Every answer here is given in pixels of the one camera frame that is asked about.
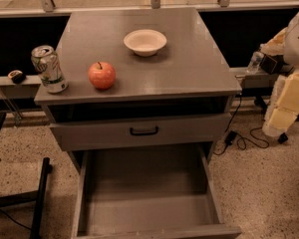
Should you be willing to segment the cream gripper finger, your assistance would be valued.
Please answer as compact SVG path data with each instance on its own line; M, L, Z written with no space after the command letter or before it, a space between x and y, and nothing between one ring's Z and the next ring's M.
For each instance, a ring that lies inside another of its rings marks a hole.
M260 45L260 51L269 56L282 55L285 46L286 29L282 29L267 43Z
M285 133L299 116L299 70L279 76L274 84L265 114L263 132L271 137Z

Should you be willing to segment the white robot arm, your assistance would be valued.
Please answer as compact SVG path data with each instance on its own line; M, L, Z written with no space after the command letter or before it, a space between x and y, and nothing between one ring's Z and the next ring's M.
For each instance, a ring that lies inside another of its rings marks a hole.
M278 137L299 116L299 12L286 28L262 44L260 51L270 56L282 55L284 62L294 68L294 72L288 77L277 78L265 114L263 132L268 136Z

